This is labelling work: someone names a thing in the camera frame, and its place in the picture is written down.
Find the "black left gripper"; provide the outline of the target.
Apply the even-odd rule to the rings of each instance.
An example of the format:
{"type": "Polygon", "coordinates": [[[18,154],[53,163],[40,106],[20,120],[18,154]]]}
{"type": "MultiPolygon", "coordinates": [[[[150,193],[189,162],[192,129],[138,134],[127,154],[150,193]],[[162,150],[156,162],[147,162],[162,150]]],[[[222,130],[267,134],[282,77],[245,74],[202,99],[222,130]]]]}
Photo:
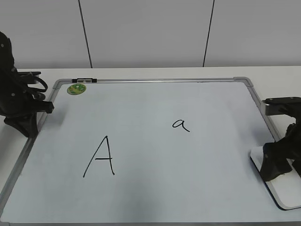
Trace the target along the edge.
{"type": "Polygon", "coordinates": [[[25,137],[36,137],[37,113],[52,113],[54,105],[45,101],[45,95],[39,91],[1,91],[0,114],[4,123],[15,128],[25,137]]]}

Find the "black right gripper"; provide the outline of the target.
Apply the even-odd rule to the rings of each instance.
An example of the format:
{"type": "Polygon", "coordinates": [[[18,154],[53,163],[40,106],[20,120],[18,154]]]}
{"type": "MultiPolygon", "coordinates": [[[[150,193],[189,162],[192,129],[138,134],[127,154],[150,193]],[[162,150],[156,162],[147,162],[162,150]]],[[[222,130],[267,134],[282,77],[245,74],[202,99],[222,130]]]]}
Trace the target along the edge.
{"type": "Polygon", "coordinates": [[[268,182],[280,175],[292,171],[287,159],[301,160],[301,120],[287,127],[285,137],[277,143],[266,143],[263,146],[263,160],[260,176],[268,182]]]}

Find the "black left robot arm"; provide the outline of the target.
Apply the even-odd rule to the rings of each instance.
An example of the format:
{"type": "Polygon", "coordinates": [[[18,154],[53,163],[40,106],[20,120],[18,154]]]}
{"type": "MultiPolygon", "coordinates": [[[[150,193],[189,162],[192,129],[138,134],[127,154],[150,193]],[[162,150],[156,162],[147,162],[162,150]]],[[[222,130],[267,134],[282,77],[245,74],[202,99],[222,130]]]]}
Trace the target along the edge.
{"type": "Polygon", "coordinates": [[[52,113],[54,105],[45,101],[48,85],[41,72],[19,72],[15,67],[11,40],[0,33],[0,114],[4,123],[27,138],[38,134],[37,113],[52,113]]]}

